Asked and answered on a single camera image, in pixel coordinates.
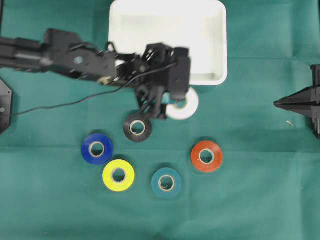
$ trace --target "tape roll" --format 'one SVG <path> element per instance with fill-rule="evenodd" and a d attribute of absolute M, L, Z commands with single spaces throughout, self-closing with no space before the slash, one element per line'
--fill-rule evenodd
<path fill-rule="evenodd" d="M 93 152 L 94 145 L 102 146 L 102 152 L 95 154 Z M 88 136 L 81 145 L 81 154 L 83 159 L 94 165 L 102 165 L 110 160 L 114 153 L 114 146 L 111 140 L 103 134 L 95 133 Z"/>
<path fill-rule="evenodd" d="M 204 162 L 201 159 L 201 153 L 208 151 L 212 155 L 210 162 Z M 213 141 L 201 141 L 194 146 L 191 152 L 191 162 L 193 166 L 201 172 L 211 173 L 217 170 L 223 161 L 221 148 Z"/>
<path fill-rule="evenodd" d="M 171 178 L 172 186 L 162 186 L 163 178 Z M 162 199 L 173 199 L 175 198 L 182 189 L 182 178 L 179 173 L 172 168 L 161 168 L 155 172 L 151 180 L 151 186 L 154 193 Z"/>
<path fill-rule="evenodd" d="M 135 124 L 140 124 L 143 127 L 141 132 L 134 131 Z M 152 123 L 141 114 L 135 113 L 126 118 L 123 124 L 123 132 L 129 140 L 136 143 L 143 142 L 147 140 L 152 133 Z"/>
<path fill-rule="evenodd" d="M 116 170 L 122 170 L 124 172 L 124 179 L 122 181 L 116 181 L 114 179 L 114 173 Z M 104 185 L 113 192 L 123 192 L 131 187 L 135 180 L 135 170 L 125 160 L 117 159 L 109 162 L 102 173 L 102 179 Z"/>
<path fill-rule="evenodd" d="M 192 87 L 190 87 L 185 96 L 185 105 L 183 107 L 178 107 L 177 104 L 168 104 L 166 106 L 166 115 L 174 120 L 185 120 L 196 113 L 198 106 L 198 94 Z"/>

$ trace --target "orange tape roll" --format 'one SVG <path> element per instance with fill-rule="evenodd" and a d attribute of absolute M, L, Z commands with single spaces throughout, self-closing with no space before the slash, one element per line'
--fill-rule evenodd
<path fill-rule="evenodd" d="M 211 154 L 211 160 L 205 162 L 201 154 L 207 151 Z M 217 170 L 222 164 L 223 154 L 221 148 L 213 141 L 201 141 L 194 146 L 191 152 L 191 162 L 193 166 L 201 172 L 211 173 Z"/>

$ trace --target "white tray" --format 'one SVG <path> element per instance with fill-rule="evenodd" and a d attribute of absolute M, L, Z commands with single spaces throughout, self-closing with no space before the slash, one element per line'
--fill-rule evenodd
<path fill-rule="evenodd" d="M 220 85 L 228 75 L 227 13 L 218 0 L 116 0 L 109 41 L 141 55 L 148 44 L 190 48 L 191 85 Z"/>

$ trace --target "white tape roll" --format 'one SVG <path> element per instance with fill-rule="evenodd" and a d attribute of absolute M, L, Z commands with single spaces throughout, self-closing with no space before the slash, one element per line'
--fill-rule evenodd
<path fill-rule="evenodd" d="M 176 104 L 166 106 L 166 115 L 174 120 L 185 120 L 196 113 L 199 106 L 199 97 L 197 92 L 190 87 L 185 96 L 185 105 L 178 107 Z"/>

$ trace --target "black metal bracket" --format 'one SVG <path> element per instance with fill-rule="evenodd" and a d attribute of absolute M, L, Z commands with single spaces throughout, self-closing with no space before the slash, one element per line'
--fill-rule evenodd
<path fill-rule="evenodd" d="M 312 119 L 313 134 L 320 139 L 320 65 L 312 65 L 312 86 L 274 102 L 274 106 Z"/>
<path fill-rule="evenodd" d="M 12 91 L 0 78 L 0 135 L 10 127 Z"/>

